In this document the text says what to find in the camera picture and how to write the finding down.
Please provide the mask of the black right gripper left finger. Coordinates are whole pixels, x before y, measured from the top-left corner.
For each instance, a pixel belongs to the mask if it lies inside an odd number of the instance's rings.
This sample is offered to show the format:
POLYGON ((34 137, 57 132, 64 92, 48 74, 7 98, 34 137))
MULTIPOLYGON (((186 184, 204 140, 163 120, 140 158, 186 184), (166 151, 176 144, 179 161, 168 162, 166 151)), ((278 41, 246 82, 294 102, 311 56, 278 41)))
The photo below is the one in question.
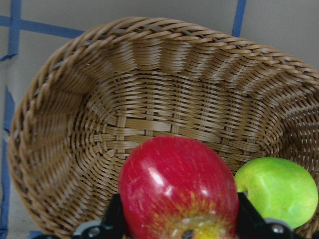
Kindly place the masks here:
POLYGON ((74 239, 122 239, 125 234, 125 220, 120 194, 114 194, 99 220, 81 224, 73 233, 74 239))

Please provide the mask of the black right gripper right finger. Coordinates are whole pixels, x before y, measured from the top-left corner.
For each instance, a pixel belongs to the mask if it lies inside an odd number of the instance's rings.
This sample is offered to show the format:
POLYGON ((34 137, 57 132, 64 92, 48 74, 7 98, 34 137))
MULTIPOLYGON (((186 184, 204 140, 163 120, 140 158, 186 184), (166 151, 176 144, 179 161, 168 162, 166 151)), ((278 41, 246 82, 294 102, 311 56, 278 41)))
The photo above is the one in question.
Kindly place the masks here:
POLYGON ((267 222, 244 193, 238 193, 237 236, 240 239, 298 239, 293 230, 280 221, 267 222))

